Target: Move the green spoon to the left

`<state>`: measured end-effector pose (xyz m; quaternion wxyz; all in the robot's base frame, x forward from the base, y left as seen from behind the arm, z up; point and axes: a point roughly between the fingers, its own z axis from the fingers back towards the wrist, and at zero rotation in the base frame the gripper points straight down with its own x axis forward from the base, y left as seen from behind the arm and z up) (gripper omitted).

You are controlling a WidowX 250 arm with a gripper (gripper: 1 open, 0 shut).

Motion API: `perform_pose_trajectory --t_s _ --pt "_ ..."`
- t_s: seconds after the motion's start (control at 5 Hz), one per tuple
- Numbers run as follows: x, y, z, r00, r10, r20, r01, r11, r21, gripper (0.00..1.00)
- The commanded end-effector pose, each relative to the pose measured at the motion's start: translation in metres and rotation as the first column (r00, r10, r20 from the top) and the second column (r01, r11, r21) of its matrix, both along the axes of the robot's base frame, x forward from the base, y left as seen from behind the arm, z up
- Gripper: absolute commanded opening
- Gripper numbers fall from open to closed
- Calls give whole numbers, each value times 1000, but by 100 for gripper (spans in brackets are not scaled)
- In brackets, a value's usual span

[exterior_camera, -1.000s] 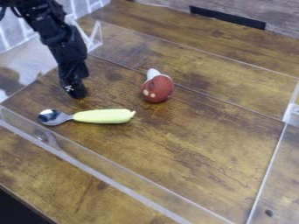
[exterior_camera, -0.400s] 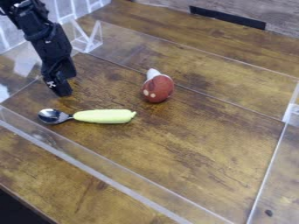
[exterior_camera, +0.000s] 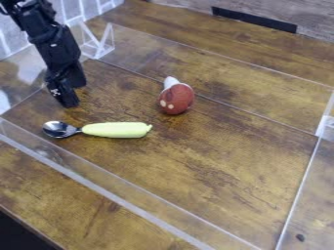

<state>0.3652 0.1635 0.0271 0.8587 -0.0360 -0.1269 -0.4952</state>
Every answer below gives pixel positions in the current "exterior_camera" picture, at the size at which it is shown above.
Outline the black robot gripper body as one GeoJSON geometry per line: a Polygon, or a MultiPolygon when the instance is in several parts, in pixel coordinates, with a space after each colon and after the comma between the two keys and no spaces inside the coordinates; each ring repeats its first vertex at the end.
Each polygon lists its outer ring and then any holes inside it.
{"type": "Polygon", "coordinates": [[[69,66],[80,61],[81,50],[71,29],[56,22],[48,0],[0,0],[0,13],[9,16],[28,35],[46,65],[45,79],[69,79],[69,66]]]}

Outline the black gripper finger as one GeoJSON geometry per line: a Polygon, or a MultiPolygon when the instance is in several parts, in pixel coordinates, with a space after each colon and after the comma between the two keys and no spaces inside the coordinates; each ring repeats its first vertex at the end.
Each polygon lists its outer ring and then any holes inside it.
{"type": "Polygon", "coordinates": [[[73,88],[80,88],[85,85],[84,69],[80,62],[75,62],[69,66],[69,82],[73,88]]]}
{"type": "Polygon", "coordinates": [[[60,105],[65,108],[79,105],[80,100],[71,85],[68,78],[45,80],[46,89],[51,96],[56,99],[60,105]]]}

